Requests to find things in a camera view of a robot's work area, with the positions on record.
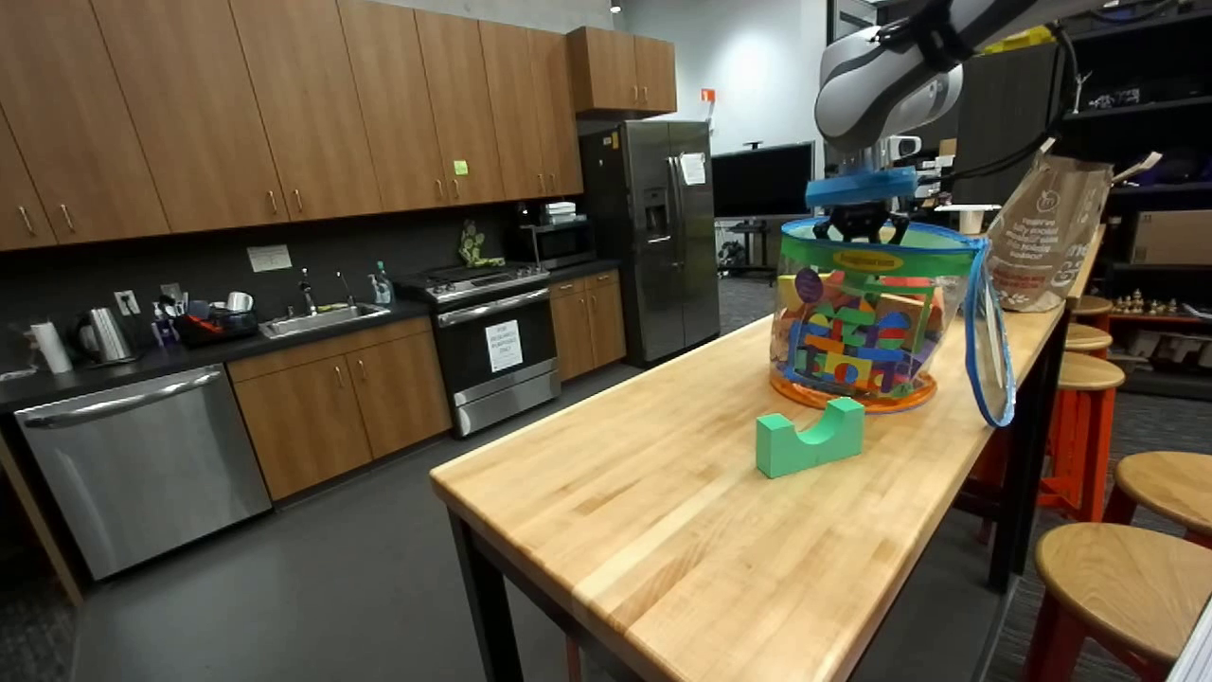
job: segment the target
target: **stainless steel oven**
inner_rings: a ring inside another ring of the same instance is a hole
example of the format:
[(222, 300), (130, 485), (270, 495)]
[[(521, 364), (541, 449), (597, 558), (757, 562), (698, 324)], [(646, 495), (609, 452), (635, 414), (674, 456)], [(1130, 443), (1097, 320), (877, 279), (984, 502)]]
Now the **stainless steel oven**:
[(545, 269), (439, 269), (426, 278), (458, 435), (559, 395)]

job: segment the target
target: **stool seat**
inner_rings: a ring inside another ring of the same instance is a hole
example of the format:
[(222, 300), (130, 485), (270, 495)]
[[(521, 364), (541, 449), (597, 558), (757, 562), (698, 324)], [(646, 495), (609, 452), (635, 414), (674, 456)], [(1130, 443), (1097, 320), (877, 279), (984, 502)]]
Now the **stool seat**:
[(1085, 353), (1065, 353), (1056, 390), (1118, 390), (1125, 373)]
[(1084, 327), (1084, 324), (1072, 324), (1065, 331), (1065, 349), (1069, 353), (1104, 353), (1112, 345), (1112, 336), (1097, 327)]
[(1036, 542), (1036, 572), (1050, 598), (1085, 633), (1156, 665), (1179, 659), (1212, 595), (1212, 550), (1120, 524), (1050, 532)]
[(1212, 533), (1212, 456), (1141, 452), (1118, 464), (1112, 485), (1136, 503)]
[(1108, 310), (1112, 310), (1112, 303), (1103, 300), (1103, 296), (1080, 296), (1080, 300), (1072, 303), (1072, 320), (1103, 320), (1103, 315), (1108, 315)]

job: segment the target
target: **dishwasher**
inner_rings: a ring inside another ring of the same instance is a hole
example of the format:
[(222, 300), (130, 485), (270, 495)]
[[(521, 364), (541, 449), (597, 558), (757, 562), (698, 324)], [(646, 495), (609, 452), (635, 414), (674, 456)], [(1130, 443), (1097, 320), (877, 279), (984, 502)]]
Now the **dishwasher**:
[(222, 364), (16, 414), (96, 579), (270, 510)]

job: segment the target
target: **orange stool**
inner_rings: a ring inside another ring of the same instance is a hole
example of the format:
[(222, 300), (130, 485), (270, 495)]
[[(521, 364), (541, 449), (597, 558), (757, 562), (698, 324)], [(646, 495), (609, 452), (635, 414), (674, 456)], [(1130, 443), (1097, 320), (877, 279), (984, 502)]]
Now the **orange stool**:
[(1181, 524), (1189, 542), (1212, 546), (1212, 456), (1136, 452), (1120, 457), (1104, 521), (1132, 524), (1136, 503)]
[(1103, 296), (1080, 296), (1080, 300), (1072, 303), (1072, 320), (1084, 320), (1084, 324), (1091, 324), (1091, 327), (1097, 327), (1097, 331), (1108, 331), (1108, 315), (1112, 315), (1112, 303), (1103, 300)]
[(1104, 331), (1097, 331), (1097, 327), (1072, 324), (1072, 327), (1065, 331), (1065, 349), (1069, 349), (1069, 353), (1104, 356), (1108, 345), (1112, 345), (1112, 336), (1108, 336)]
[(1161, 682), (1212, 595), (1212, 550), (1145, 526), (1056, 526), (1034, 563), (1045, 579), (1027, 659), (1034, 682), (1069, 682), (1084, 637)]
[(1108, 359), (1065, 353), (1050, 433), (1050, 473), (1036, 508), (1103, 521), (1108, 490), (1112, 395), (1125, 373)]

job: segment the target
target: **bottle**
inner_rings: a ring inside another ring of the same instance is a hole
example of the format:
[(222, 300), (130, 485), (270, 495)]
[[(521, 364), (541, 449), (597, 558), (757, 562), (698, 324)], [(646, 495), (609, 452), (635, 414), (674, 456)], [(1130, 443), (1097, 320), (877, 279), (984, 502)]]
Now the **bottle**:
[(389, 303), (395, 303), (395, 286), (389, 286), (382, 263), (376, 263), (370, 287), (376, 287), (376, 303), (380, 303), (380, 308), (389, 308)]

